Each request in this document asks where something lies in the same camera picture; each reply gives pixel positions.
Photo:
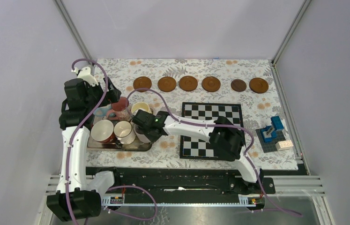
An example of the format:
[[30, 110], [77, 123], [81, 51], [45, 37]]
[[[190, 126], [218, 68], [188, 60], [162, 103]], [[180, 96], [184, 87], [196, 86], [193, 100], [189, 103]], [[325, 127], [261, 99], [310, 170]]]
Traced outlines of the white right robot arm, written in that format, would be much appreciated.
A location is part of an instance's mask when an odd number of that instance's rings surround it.
[[181, 135], [196, 138], [210, 144], [211, 148], [223, 155], [240, 172], [247, 191], [257, 193], [263, 188], [261, 169], [259, 169], [248, 151], [243, 134], [254, 136], [240, 125], [233, 125], [226, 117], [216, 120], [197, 120], [175, 116], [170, 112], [159, 111], [156, 115], [138, 111], [132, 122], [141, 128], [142, 133], [151, 141], [157, 141], [163, 135]]

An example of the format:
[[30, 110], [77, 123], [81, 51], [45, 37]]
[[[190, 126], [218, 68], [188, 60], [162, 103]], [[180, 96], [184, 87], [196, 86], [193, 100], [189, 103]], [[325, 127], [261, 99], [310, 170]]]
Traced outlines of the cream yellow mug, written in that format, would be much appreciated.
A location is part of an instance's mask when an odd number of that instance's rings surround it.
[[132, 115], [135, 116], [138, 111], [145, 111], [148, 113], [152, 113], [150, 106], [145, 102], [137, 102], [137, 103], [132, 105], [132, 107], [131, 107]]

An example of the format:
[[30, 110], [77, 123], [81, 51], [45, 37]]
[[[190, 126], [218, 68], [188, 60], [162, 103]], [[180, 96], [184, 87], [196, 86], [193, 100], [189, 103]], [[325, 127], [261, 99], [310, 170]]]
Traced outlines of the dark brown small coaster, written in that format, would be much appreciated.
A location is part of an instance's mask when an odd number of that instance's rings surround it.
[[247, 85], [246, 85], [245, 81], [243, 81], [243, 80], [241, 80], [241, 79], [234, 79], [234, 80], [231, 82], [231, 88], [232, 88], [234, 91], [243, 92], [243, 91], [246, 90]]

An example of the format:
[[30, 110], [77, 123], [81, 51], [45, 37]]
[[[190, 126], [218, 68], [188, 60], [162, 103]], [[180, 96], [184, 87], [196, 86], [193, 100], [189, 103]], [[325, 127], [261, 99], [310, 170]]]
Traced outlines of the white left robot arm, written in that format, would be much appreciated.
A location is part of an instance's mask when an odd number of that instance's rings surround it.
[[62, 222], [99, 216], [106, 191], [115, 193], [121, 179], [112, 172], [98, 172], [88, 183], [85, 156], [94, 119], [101, 106], [116, 103], [121, 92], [109, 78], [107, 87], [89, 78], [75, 78], [64, 83], [66, 99], [62, 102], [59, 124], [62, 130], [63, 158], [56, 193], [47, 197], [46, 205]]

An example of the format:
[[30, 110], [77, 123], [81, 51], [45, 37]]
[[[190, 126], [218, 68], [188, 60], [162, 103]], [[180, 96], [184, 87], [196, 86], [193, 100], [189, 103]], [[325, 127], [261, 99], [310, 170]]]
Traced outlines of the lavender mug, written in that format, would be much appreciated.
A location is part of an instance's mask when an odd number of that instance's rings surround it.
[[149, 138], [145, 135], [143, 129], [138, 126], [135, 125], [134, 127], [134, 132], [136, 133], [136, 136], [138, 137], [138, 139], [142, 142], [142, 143], [150, 143], [151, 141], [149, 140]]

